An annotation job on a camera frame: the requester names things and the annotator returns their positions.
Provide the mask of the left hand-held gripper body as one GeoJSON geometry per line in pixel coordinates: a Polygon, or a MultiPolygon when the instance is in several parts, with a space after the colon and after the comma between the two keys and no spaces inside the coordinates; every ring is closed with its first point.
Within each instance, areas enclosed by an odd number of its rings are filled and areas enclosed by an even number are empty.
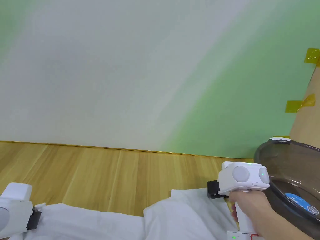
{"type": "Polygon", "coordinates": [[[32,185],[11,182],[0,196],[0,231],[26,232],[37,228],[41,211],[30,200],[32,185]]]}

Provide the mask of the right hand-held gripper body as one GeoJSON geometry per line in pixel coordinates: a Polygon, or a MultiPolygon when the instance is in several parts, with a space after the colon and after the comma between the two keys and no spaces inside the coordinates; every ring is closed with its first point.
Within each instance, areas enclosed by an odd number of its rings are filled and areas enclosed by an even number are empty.
{"type": "MultiPolygon", "coordinates": [[[[257,163],[230,162],[222,163],[222,170],[217,180],[207,182],[209,199],[228,198],[230,192],[251,190],[264,191],[270,187],[269,175],[265,166],[257,163]]],[[[227,231],[228,240],[263,240],[253,227],[252,221],[235,203],[239,230],[227,231]]]]}

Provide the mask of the person's right hand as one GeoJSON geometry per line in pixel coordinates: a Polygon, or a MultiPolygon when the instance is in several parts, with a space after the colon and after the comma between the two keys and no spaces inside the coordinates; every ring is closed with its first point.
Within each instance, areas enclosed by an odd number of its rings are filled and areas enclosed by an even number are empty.
{"type": "Polygon", "coordinates": [[[248,216],[253,228],[266,240],[276,240],[280,237],[277,228],[278,215],[272,210],[265,194],[261,191],[233,191],[229,199],[236,202],[240,209],[248,216]]]}

